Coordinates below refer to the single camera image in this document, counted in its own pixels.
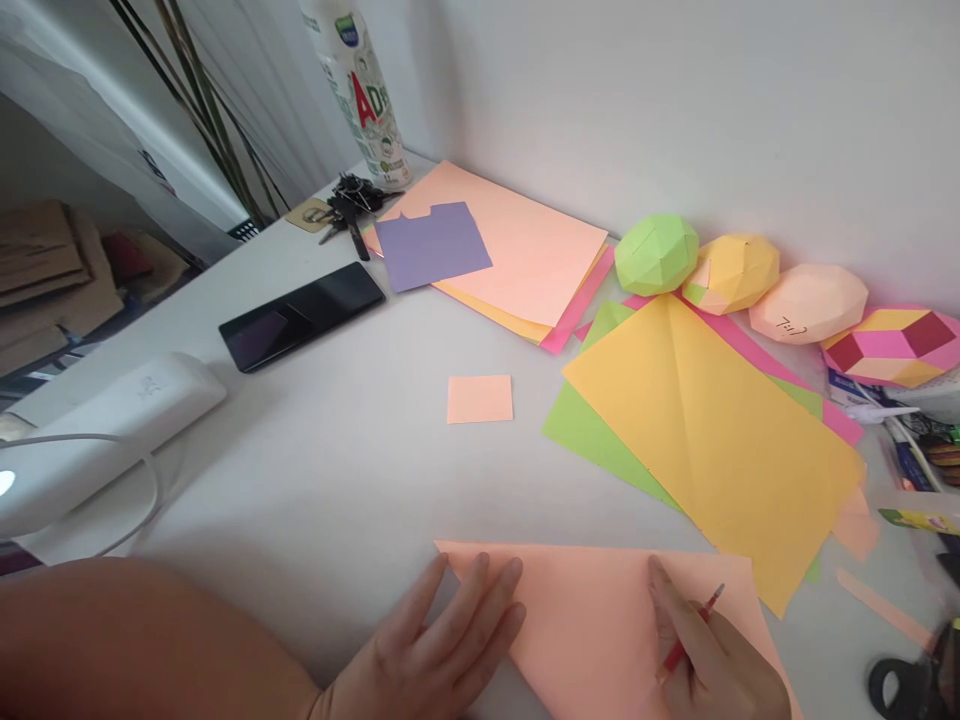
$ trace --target pencil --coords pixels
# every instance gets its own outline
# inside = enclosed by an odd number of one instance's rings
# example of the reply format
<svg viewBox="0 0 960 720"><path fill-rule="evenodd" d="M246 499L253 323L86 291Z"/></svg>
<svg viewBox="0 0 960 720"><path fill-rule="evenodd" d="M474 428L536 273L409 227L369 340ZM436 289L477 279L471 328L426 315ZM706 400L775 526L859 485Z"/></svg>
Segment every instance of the pencil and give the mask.
<svg viewBox="0 0 960 720"><path fill-rule="evenodd" d="M723 593L724 588L726 588L725 583L721 583L720 587L717 588L717 591L707 600L707 604L700 608L700 617L706 622L710 618L710 613L713 611L713 606L717 604L717 600L720 599L720 595ZM683 645L677 640L674 643L673 647L670 649L670 653L667 655L667 659L663 661L663 665L660 666L660 669L657 670L657 682L663 685L674 670L677 669L677 665L680 664L680 661L687 656L686 651L683 649Z"/></svg>

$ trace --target paper polyhedron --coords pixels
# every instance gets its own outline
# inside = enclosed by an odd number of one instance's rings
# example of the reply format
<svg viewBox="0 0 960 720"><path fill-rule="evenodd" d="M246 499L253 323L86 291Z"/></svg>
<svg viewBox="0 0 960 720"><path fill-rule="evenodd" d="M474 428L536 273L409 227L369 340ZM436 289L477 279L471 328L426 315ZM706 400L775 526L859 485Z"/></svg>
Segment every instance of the paper polyhedron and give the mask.
<svg viewBox="0 0 960 720"><path fill-rule="evenodd" d="M780 277L780 251L763 235L724 235L700 248L683 297L711 315L746 310Z"/></svg>
<svg viewBox="0 0 960 720"><path fill-rule="evenodd" d="M871 308L863 322L822 346L837 372L915 388L960 365L960 320L917 306Z"/></svg>
<svg viewBox="0 0 960 720"><path fill-rule="evenodd" d="M867 286L839 265L797 265L750 308L750 327L788 345L821 342L853 327Z"/></svg>
<svg viewBox="0 0 960 720"><path fill-rule="evenodd" d="M679 215L650 215L617 245L617 277L643 297L673 292L697 266L700 238Z"/></svg>

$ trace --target smartphone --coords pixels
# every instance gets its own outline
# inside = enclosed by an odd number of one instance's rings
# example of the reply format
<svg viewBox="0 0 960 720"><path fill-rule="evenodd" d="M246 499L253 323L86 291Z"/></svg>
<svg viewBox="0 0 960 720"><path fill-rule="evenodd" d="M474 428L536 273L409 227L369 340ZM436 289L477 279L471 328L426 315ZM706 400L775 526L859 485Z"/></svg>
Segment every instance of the smartphone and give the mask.
<svg viewBox="0 0 960 720"><path fill-rule="evenodd" d="M242 373L252 373L386 300L355 262L220 326Z"/></svg>

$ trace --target spray bottle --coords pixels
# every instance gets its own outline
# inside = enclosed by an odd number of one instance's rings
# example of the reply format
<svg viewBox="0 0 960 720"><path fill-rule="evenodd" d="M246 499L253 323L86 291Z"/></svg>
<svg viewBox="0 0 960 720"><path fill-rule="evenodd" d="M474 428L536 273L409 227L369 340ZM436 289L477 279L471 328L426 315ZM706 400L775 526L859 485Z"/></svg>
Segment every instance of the spray bottle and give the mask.
<svg viewBox="0 0 960 720"><path fill-rule="evenodd" d="M354 0L300 0L303 21L374 182L412 179L370 33Z"/></svg>

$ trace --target white desk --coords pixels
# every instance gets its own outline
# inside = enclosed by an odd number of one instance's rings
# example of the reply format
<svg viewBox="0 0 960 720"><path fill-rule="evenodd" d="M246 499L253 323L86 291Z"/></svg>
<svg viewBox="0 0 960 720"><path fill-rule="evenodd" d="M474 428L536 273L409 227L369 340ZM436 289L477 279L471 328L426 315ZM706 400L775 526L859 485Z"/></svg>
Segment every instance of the white desk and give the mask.
<svg viewBox="0 0 960 720"><path fill-rule="evenodd" d="M434 538L711 550L686 517L540 434L575 339L555 358L423 288L260 373L236 371L221 323L356 259L346 234L319 247L281 220L14 410L43 425L165 350L208 363L230 395L158 453L177 487L130 552L250 612L324 683L433 555ZM368 269L389 295L382 262ZM589 317L622 297L611 273ZM771 349L823 387L813 350ZM513 376L516 420L448 426L447 378L488 374ZM870 482L886 485L878 437L861 450ZM48 563L84 557L136 522L149 495L145 474L132 471L24 544ZM918 652L836 584L838 565L935 627L942 611L910 537L885 526L866 566L831 539L823 583L804 585L784 622L767 614L807 718L874 718L867 665ZM936 547L931 539L921 541ZM443 592L454 587L448 578ZM507 667L478 717L548 716Z"/></svg>

